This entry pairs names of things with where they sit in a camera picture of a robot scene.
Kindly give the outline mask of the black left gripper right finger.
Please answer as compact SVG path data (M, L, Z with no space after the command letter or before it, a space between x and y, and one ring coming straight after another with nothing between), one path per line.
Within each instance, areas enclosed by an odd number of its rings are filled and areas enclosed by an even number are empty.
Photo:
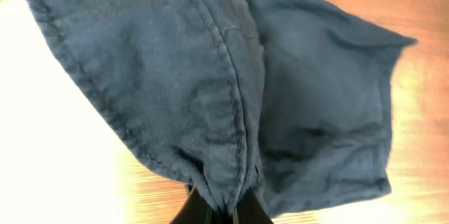
M264 212L254 191L249 189L239 200L232 213L233 224L273 224Z

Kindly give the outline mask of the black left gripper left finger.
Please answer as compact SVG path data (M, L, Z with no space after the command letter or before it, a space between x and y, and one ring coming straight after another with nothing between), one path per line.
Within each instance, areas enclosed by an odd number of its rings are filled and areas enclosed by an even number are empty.
M187 200L170 224L211 224L213 210L199 194L196 187L189 187Z

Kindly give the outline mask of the blue denim shorts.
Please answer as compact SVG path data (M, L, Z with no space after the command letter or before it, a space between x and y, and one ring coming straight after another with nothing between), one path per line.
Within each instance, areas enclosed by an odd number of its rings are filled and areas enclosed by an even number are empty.
M391 186L390 79L413 38L325 0L27 0L52 54L149 170L231 213Z

